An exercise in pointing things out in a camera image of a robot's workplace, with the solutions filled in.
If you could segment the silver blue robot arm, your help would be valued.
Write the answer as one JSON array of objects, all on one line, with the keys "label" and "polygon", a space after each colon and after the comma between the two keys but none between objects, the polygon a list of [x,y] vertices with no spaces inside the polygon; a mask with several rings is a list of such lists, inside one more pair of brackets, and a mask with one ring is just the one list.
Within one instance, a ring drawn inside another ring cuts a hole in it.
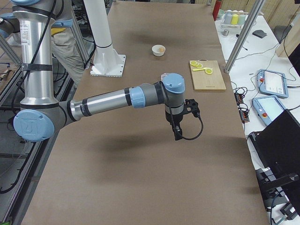
[{"label": "silver blue robot arm", "polygon": [[40,142],[69,123],[97,113],[132,106],[165,104],[165,116],[176,140],[182,139],[180,122],[187,113],[184,78],[167,74],[155,84],[113,91],[81,101],[59,102],[53,92],[51,27],[72,24],[68,0],[14,0],[13,15],[19,21],[22,43],[24,99],[14,117],[14,129],[23,139]]}]

